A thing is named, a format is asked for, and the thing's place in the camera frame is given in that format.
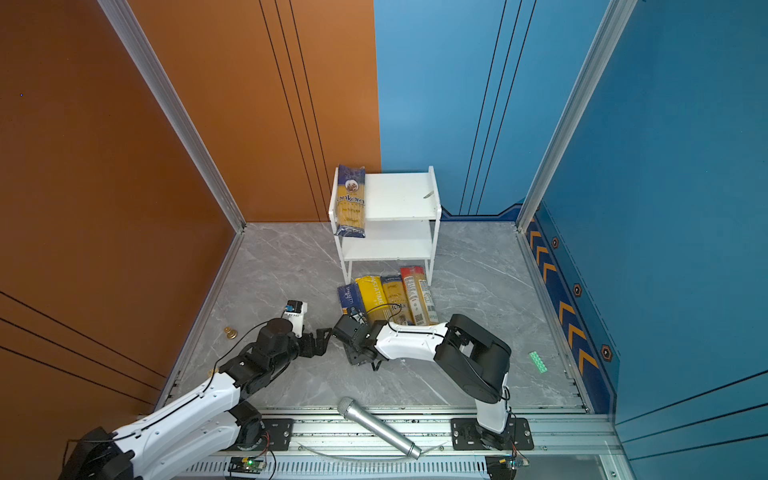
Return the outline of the dark blue Barilla spaghetti pack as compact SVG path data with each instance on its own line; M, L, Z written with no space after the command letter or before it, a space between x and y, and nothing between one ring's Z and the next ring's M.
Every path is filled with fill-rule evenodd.
M365 312L359 287L355 282L337 288L343 315L358 315Z

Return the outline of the blue yellow portrait spaghetti pack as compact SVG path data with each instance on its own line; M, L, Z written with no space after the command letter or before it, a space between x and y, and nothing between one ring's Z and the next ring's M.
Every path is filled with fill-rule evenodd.
M390 320L399 325L414 325L408 297L400 275L380 277L386 302L390 308Z

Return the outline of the blue yellow pasta bag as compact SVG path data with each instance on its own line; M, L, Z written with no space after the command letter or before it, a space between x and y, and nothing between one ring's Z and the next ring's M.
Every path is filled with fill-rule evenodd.
M365 237L365 179L364 167L338 167L335 215L339 237Z

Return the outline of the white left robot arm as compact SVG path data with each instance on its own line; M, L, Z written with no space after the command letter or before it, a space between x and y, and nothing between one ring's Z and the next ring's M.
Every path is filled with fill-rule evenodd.
M261 413L250 397L299 357L322 356L328 328L296 335L290 320L256 325L255 341L200 386L156 412L112 432L98 427L69 441L63 479L170 479L225 447L256 446L264 435Z

